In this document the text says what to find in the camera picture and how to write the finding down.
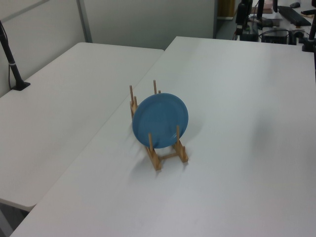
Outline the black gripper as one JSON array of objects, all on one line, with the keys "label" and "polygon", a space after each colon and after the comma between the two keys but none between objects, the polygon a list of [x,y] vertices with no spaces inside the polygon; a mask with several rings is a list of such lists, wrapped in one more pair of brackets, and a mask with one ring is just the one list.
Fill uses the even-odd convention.
[{"label": "black gripper", "polygon": [[243,31],[250,32],[250,26],[248,24],[243,24],[246,22],[247,17],[250,14],[252,8],[252,0],[242,0],[237,7],[236,16],[236,35],[242,35]]}]

